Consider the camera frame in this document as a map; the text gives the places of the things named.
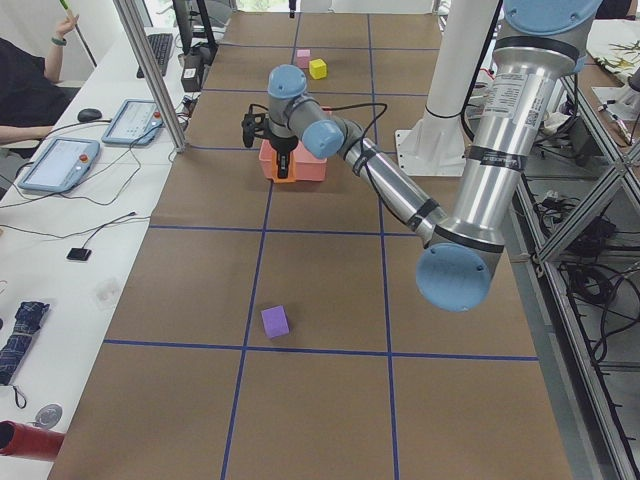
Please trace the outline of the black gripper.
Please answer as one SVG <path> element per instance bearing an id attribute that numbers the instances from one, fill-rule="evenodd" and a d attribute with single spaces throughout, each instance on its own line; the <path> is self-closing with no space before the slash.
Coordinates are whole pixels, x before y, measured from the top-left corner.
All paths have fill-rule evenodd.
<path id="1" fill-rule="evenodd" d="M 296 148 L 296 136 L 270 133 L 269 142 L 276 153 L 276 178 L 289 178 L 290 153 Z"/>

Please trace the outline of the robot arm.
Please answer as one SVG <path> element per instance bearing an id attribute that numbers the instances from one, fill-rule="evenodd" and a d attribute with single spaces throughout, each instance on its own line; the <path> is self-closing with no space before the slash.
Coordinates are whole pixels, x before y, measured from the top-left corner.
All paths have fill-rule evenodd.
<path id="1" fill-rule="evenodd" d="M 452 3 L 423 117 L 391 160 L 357 123 L 325 111 L 304 72 L 269 76 L 267 138 L 341 157 L 424 244 L 421 294 L 448 311 L 481 304 L 504 248 L 501 225 L 557 81 L 583 65 L 595 1 Z"/>

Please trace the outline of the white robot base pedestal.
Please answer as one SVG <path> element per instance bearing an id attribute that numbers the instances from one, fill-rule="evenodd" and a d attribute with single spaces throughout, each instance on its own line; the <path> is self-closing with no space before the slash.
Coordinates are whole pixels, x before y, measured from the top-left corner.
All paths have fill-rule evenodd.
<path id="1" fill-rule="evenodd" d="M 462 113 L 500 10 L 497 0 L 451 3 L 423 116 L 412 129 L 396 132 L 398 163 L 406 174 L 462 174 Z"/>

